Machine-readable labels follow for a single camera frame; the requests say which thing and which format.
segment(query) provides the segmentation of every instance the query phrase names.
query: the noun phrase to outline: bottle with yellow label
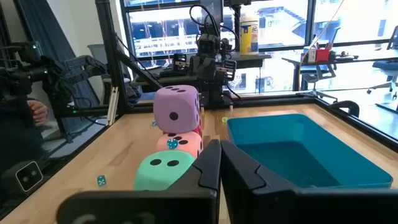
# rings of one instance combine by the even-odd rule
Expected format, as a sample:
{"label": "bottle with yellow label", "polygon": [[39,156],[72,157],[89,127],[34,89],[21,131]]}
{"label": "bottle with yellow label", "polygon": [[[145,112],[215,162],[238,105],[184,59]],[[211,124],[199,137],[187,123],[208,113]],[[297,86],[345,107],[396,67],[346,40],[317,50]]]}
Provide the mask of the bottle with yellow label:
{"label": "bottle with yellow label", "polygon": [[259,53],[259,17],[257,15],[242,16],[240,19],[239,51],[241,55]]}

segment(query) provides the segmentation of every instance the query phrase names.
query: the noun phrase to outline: red container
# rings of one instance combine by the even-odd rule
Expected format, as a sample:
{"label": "red container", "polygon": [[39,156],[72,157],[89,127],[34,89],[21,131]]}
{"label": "red container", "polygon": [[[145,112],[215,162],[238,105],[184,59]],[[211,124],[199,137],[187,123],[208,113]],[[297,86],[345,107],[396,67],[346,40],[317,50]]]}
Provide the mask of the red container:
{"label": "red container", "polygon": [[328,62],[329,61],[329,49],[318,49],[315,62]]}

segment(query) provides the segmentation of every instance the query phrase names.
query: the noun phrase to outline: blue plastic bin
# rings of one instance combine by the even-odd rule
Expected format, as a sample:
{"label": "blue plastic bin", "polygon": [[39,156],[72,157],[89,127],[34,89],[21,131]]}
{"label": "blue plastic bin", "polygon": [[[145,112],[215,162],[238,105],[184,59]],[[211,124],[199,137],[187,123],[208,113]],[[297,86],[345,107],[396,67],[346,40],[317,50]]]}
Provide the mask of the blue plastic bin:
{"label": "blue plastic bin", "polygon": [[392,177],[302,114],[228,120],[229,140],[299,187],[389,188]]}

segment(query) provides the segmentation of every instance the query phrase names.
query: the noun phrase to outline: human hand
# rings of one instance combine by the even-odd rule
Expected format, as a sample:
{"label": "human hand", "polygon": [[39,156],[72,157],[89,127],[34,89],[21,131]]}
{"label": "human hand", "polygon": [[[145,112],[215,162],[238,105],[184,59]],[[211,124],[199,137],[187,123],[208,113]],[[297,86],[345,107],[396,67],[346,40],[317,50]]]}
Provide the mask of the human hand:
{"label": "human hand", "polygon": [[33,111],[33,120],[36,124],[44,123],[47,119],[47,106],[37,100],[28,100],[27,104]]}

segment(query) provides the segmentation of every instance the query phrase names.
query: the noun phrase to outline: small blue die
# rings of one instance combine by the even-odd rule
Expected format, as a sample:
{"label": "small blue die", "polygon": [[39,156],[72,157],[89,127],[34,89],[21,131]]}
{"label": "small blue die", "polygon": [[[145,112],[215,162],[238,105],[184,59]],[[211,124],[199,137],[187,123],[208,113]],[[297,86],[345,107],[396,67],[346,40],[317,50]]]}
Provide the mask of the small blue die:
{"label": "small blue die", "polygon": [[169,147],[169,149],[175,149],[177,146],[178,146],[178,141],[176,139],[167,140],[167,147]]}
{"label": "small blue die", "polygon": [[104,186],[106,184],[106,180],[105,180],[105,176],[101,175],[101,176],[97,176],[97,184],[98,186]]}

